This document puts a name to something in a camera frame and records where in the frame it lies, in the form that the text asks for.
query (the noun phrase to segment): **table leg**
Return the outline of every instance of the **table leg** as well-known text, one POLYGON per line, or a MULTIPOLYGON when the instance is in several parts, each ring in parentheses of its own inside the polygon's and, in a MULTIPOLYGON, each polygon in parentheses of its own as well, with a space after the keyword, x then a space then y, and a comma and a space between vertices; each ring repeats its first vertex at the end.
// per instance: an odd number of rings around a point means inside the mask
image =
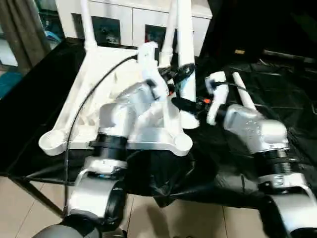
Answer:
POLYGON ((42 194, 36 187, 34 187, 28 180, 21 178, 9 178, 12 182, 18 185, 21 189, 26 191, 36 200, 41 202, 44 206, 50 209, 59 217, 63 217, 63 211, 57 207, 51 200, 49 200, 44 194, 42 194))

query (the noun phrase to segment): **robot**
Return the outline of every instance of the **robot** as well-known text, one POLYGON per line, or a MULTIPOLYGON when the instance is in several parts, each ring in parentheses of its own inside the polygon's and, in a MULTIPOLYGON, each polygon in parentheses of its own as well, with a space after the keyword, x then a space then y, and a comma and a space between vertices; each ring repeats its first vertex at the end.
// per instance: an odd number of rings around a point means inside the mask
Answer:
MULTIPOLYGON (((169 75, 180 82, 193 73, 191 65, 183 69, 169 75)), ((220 124, 245 143, 257 163, 259 190, 266 195, 260 215, 269 237, 316 237, 317 201, 299 171, 299 160, 289 153, 286 127, 259 113, 240 75, 235 73, 234 78, 233 86, 238 88, 243 106, 226 104, 230 83, 226 82, 224 72, 206 78, 206 88, 213 95, 210 104, 192 102, 175 94, 166 96, 166 92, 159 95, 158 85, 148 78, 123 91, 114 102, 103 105, 96 140, 90 143, 93 155, 86 158, 77 177, 67 216, 60 224, 34 237, 126 237, 118 227, 126 200, 123 178, 128 169, 129 137, 138 126, 139 118, 157 102, 164 101, 162 97, 166 98, 165 103, 173 103, 174 109, 187 111, 211 126, 220 124)))

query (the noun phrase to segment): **white rod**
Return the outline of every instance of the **white rod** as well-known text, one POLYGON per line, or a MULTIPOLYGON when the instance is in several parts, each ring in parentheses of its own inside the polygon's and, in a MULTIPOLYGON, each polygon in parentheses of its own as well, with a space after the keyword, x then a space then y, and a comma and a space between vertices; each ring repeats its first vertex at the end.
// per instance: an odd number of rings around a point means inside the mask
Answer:
MULTIPOLYGON (((177 0, 177 29, 179 66, 195 63, 191 0, 177 0)), ((181 83, 180 96, 192 102, 196 101, 195 72, 181 83)), ((199 126, 198 120, 192 114, 185 111, 181 111, 180 114, 184 129, 199 126)))
POLYGON ((177 22, 177 0, 171 0, 167 28, 162 51, 159 56, 159 67, 169 67, 173 57, 173 41, 177 22))
MULTIPOLYGON (((244 85, 242 78, 240 76, 240 74, 238 72, 234 72, 232 74, 234 82, 239 85, 240 87, 246 88, 246 86, 244 85)), ((250 108, 253 110, 257 110, 256 106, 254 106, 254 103, 250 97, 250 94, 242 89, 238 89, 239 95, 241 97, 241 101, 242 104, 246 107, 246 108, 250 108)))
POLYGON ((81 0, 81 17, 83 21, 84 33, 85 33, 85 49, 88 51, 91 48, 97 47, 97 42, 94 34, 93 22, 89 13, 88 0, 81 0))

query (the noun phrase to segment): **wire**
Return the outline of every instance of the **wire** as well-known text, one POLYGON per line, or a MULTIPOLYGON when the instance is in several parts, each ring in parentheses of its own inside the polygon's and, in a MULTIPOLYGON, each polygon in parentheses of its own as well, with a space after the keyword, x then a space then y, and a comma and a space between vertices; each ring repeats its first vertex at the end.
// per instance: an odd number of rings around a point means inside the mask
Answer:
POLYGON ((79 113, 81 112, 81 110, 83 109, 84 105, 86 104, 87 100, 90 98, 90 96, 94 93, 94 91, 99 87, 99 85, 103 82, 103 80, 108 77, 116 68, 118 68, 120 65, 122 65, 123 63, 132 60, 132 59, 137 59, 137 55, 134 56, 130 56, 128 58, 125 58, 124 60, 122 60, 121 62, 119 62, 118 64, 116 64, 114 67, 112 67, 98 82, 97 84, 90 90, 90 92, 87 94, 87 96, 85 97, 85 99, 83 100, 83 102, 81 103, 74 121, 70 127, 69 130, 69 134, 68 134, 68 138, 67 138, 67 142, 66 142, 66 149, 65 149, 65 154, 64 154, 64 173, 65 173, 65 181, 64 181, 64 216, 67 215, 67 203, 68 203, 68 167, 69 167, 69 142, 71 139, 71 134, 73 131, 73 128, 75 126, 75 122, 78 118, 79 113))
POLYGON ((230 82, 214 82, 214 83, 212 83, 212 86, 213 86, 213 87, 217 87, 217 86, 219 86, 219 85, 233 86, 233 87, 236 87, 236 88, 241 89, 241 90, 243 90, 243 91, 246 91, 247 93, 253 94, 253 93, 249 92, 246 88, 241 87, 240 85, 235 84, 235 83, 230 83, 230 82))

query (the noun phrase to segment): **table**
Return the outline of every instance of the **table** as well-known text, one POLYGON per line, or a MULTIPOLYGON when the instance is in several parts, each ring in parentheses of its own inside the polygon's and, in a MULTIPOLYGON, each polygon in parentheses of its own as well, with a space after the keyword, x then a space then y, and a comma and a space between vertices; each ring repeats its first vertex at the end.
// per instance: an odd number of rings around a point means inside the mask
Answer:
MULTIPOLYGON (((66 39, 0 101, 4 115, 0 117, 0 176, 8 176, 59 216, 62 211, 30 181, 63 183, 63 155, 47 156, 38 140, 53 127, 84 55, 81 40, 66 39), (52 167, 52 172, 37 174, 52 167)), ((197 93, 203 95, 204 77, 219 68, 211 59, 198 61, 197 93)), ((224 70, 240 71, 246 87, 261 99, 255 101, 259 111, 272 117, 272 109, 289 128, 292 149, 316 193, 317 115, 312 110, 316 96, 311 90, 316 88, 316 74, 248 63, 227 65, 224 70)), ((228 101, 238 101, 235 90, 230 89, 228 101)), ((254 161, 237 137, 205 123, 186 133, 194 142, 188 156, 177 157, 169 151, 136 152, 128 160, 127 191, 152 196, 161 207, 184 199, 257 208, 263 194, 257 189, 254 161)), ((70 151, 69 185, 90 153, 70 151)))

